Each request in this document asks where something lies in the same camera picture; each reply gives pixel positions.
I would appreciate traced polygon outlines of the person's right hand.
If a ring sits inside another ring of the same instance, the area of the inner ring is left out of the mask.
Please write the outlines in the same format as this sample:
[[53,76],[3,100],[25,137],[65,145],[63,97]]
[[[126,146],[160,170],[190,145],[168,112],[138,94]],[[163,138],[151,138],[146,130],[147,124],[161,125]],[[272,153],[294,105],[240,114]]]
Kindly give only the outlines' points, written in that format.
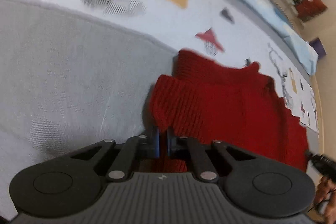
[[323,176],[317,186],[314,204],[317,205],[319,203],[325,204],[325,209],[323,211],[325,223],[335,223],[335,183],[327,176]]

